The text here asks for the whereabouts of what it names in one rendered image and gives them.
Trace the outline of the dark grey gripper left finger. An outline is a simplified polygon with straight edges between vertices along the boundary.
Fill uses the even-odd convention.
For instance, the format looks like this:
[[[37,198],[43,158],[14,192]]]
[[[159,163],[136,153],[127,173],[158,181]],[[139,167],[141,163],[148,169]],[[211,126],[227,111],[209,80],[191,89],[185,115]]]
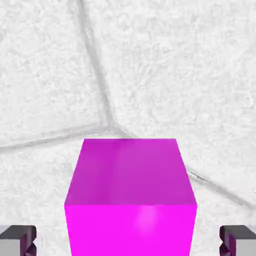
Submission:
[[[0,256],[37,256],[34,225],[0,225]]]

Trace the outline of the small magenta cube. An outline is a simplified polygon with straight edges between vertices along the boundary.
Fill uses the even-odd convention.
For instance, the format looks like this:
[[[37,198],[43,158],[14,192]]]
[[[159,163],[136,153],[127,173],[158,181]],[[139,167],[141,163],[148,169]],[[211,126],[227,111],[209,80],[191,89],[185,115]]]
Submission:
[[[173,138],[83,141],[65,204],[71,256],[189,256],[197,202]]]

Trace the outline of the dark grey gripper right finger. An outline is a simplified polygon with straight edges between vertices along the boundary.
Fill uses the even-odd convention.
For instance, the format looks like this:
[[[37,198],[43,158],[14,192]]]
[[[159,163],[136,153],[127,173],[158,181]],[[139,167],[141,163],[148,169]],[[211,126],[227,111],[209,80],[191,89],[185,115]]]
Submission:
[[[219,256],[256,256],[256,225],[222,225]]]

